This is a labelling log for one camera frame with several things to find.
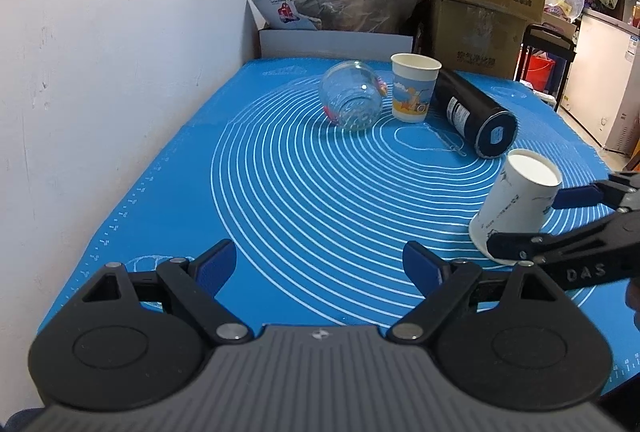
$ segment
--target black cylinder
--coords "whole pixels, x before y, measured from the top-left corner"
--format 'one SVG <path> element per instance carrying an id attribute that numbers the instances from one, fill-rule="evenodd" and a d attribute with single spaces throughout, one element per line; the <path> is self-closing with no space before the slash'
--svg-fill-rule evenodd
<path id="1" fill-rule="evenodd" d="M 452 70 L 438 73 L 433 100 L 478 157 L 504 154 L 516 137 L 516 116 Z"/>

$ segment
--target red bucket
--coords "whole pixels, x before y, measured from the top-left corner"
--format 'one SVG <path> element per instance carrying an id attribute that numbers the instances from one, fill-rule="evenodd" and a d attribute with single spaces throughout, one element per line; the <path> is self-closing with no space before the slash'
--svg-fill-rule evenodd
<path id="1" fill-rule="evenodd" d="M 525 79 L 533 85 L 536 91 L 542 92 L 545 90 L 546 82 L 549 80 L 555 65 L 556 62 L 554 60 L 547 60 L 542 56 L 532 56 Z"/>

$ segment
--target upside-down paper cup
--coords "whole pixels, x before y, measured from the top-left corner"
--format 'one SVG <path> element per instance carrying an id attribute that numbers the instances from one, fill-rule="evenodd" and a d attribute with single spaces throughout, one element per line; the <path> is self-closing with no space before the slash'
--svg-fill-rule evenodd
<path id="1" fill-rule="evenodd" d="M 421 123 L 427 116 L 442 64 L 428 56 L 400 52 L 391 57 L 394 72 L 392 113 L 406 123 Z"/>
<path id="2" fill-rule="evenodd" d="M 549 159 L 518 148 L 507 158 L 478 211 L 469 223 L 469 237 L 486 258 L 512 266 L 513 260 L 495 259 L 487 252 L 490 235 L 537 233 L 545 224 L 562 183 L 562 174 Z"/>

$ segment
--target blue silicone mat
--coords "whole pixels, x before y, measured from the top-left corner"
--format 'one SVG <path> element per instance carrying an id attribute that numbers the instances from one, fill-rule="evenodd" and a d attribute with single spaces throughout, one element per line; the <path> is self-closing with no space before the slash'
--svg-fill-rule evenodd
<path id="1" fill-rule="evenodd" d="M 265 323 L 332 325 L 399 319 L 422 297 L 402 270 L 418 240 L 445 259 L 484 267 L 466 226 L 503 158 L 481 160 L 431 110 L 406 125 L 385 101 L 373 129 L 329 125 L 317 87 L 332 60 L 245 65 L 183 126 L 92 238 L 43 323 L 108 261 L 130 271 L 171 256 L 198 256 L 220 239 L 238 266 L 219 300 L 257 332 Z M 388 63 L 372 63 L 392 83 Z M 606 177 L 594 150 L 522 85 L 465 75 L 518 118 L 515 145 L 549 157 L 572 187 Z M 560 233 L 608 213 L 552 211 Z M 640 334 L 624 283 L 571 293 L 614 351 L 607 389 L 640 370 Z"/>

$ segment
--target floor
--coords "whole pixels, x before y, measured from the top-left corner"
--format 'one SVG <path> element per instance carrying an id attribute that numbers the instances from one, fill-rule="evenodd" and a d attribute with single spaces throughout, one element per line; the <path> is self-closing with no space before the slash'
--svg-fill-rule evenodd
<path id="1" fill-rule="evenodd" d="M 592 138 L 589 133 L 584 128 L 582 128 L 580 124 L 574 118 L 572 118 L 562 107 L 558 109 L 558 114 L 562 119 L 564 119 L 565 123 L 567 123 L 567 125 L 569 125 L 574 130 L 574 132 L 578 134 L 578 136 L 580 136 L 580 138 L 585 143 L 591 145 L 597 150 L 600 158 L 612 171 L 617 172 L 622 170 L 622 168 L 629 160 L 628 156 L 623 156 L 620 154 L 616 154 L 615 152 L 603 150 L 598 142 L 594 138 Z"/>

